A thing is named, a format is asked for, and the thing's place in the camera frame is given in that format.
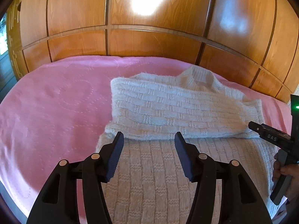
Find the wooden wall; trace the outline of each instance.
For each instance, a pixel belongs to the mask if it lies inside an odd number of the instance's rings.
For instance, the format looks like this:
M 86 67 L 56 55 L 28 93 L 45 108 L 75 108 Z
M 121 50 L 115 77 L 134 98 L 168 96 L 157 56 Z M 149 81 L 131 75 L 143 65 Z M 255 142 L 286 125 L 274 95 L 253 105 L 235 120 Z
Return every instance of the wooden wall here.
M 140 0 L 15 0 L 12 17 L 19 1 L 8 31 L 19 76 L 76 55 L 161 56 L 283 102 L 299 84 L 299 20 L 287 0 L 152 0 L 147 10 Z

